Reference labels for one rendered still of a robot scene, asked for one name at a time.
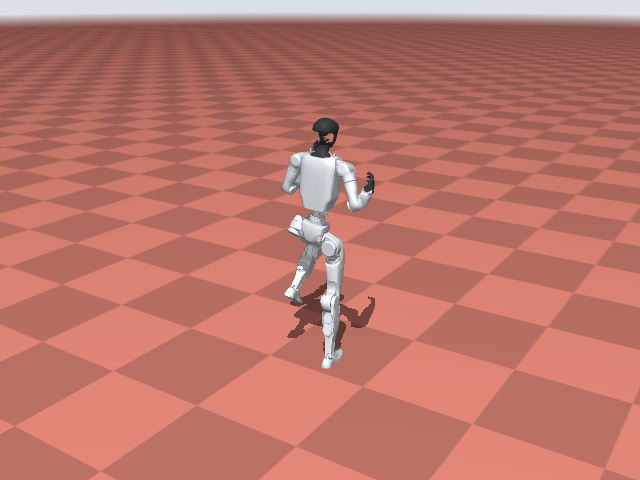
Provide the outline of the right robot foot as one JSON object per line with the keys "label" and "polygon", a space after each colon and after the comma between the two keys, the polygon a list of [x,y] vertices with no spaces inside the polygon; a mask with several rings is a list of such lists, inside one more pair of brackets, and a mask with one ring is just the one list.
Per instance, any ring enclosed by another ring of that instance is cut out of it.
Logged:
{"label": "right robot foot", "polygon": [[343,355],[343,351],[339,348],[335,348],[334,349],[334,358],[329,359],[329,354],[327,355],[327,358],[323,358],[322,362],[321,362],[321,367],[322,368],[330,368],[332,367],[332,365],[337,362]]}

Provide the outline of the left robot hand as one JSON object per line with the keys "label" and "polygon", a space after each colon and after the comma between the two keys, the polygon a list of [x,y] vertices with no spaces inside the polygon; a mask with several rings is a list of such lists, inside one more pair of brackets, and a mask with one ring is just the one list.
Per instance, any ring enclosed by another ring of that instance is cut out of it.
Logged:
{"label": "left robot hand", "polygon": [[[326,139],[326,137],[323,137],[323,139],[325,139],[325,140],[324,140],[325,142],[329,140],[329,139]],[[317,147],[318,147],[318,143],[319,143],[319,142],[320,142],[320,140],[319,140],[319,141],[318,141],[318,140],[316,140],[316,141],[314,142],[314,144],[313,144],[313,151],[315,151],[315,150],[317,149]],[[327,142],[327,144],[330,144],[330,143],[331,143],[331,142]],[[316,145],[316,144],[317,144],[317,145]],[[333,147],[333,146],[331,146],[331,147]],[[331,147],[329,147],[329,148],[331,148]]]}

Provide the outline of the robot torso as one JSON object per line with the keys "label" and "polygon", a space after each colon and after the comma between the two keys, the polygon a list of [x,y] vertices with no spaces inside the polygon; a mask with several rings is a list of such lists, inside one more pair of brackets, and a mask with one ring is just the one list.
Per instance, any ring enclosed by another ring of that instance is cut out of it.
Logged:
{"label": "robot torso", "polygon": [[332,155],[330,151],[329,158],[310,156],[310,153],[314,152],[311,149],[301,158],[300,196],[304,208],[313,211],[302,221],[300,237],[309,243],[322,246],[322,237],[330,228],[325,216],[338,199],[342,179],[336,171],[336,160],[342,159],[335,156],[337,153]]}

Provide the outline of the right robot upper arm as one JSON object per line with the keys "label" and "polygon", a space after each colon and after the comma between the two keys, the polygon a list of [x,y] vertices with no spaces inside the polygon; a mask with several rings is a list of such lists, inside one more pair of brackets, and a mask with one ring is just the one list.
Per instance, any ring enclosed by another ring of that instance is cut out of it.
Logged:
{"label": "right robot upper arm", "polygon": [[355,177],[355,168],[352,164],[336,160],[336,171],[339,176],[343,178],[343,184],[348,196],[347,207],[350,211],[355,212],[361,210],[358,203],[358,187]]}

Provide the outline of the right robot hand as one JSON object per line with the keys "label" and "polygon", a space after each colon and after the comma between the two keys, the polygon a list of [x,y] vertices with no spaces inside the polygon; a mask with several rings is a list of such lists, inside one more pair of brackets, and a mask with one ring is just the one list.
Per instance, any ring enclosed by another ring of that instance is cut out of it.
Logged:
{"label": "right robot hand", "polygon": [[366,184],[366,186],[364,187],[364,191],[365,192],[369,192],[370,190],[372,190],[372,195],[374,193],[374,175],[371,172],[367,173],[370,176],[366,176],[367,178],[369,178],[370,180],[366,180],[367,182],[369,182],[368,184]]}

